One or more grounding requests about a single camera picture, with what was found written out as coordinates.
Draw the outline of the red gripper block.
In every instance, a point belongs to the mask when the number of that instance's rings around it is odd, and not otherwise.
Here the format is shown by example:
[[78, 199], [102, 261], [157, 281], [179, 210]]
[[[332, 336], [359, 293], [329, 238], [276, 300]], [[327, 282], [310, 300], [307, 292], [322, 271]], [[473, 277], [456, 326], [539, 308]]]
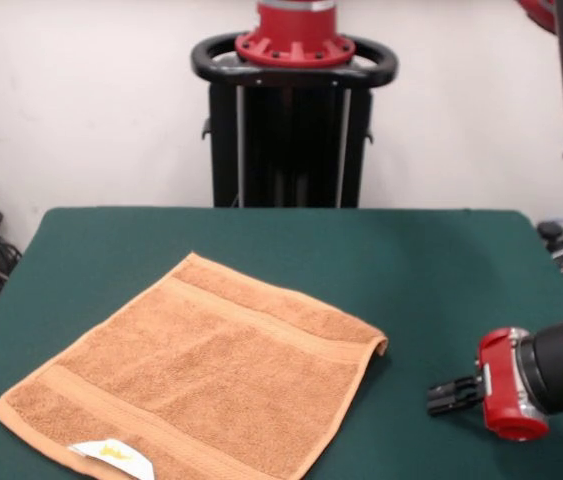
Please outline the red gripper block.
[[485, 425], [500, 438], [525, 442], [544, 437], [549, 432], [548, 420], [530, 398], [517, 356], [529, 336], [517, 327], [499, 328], [484, 336], [477, 355], [481, 376], [463, 376], [430, 387], [427, 413], [446, 415], [483, 402]]

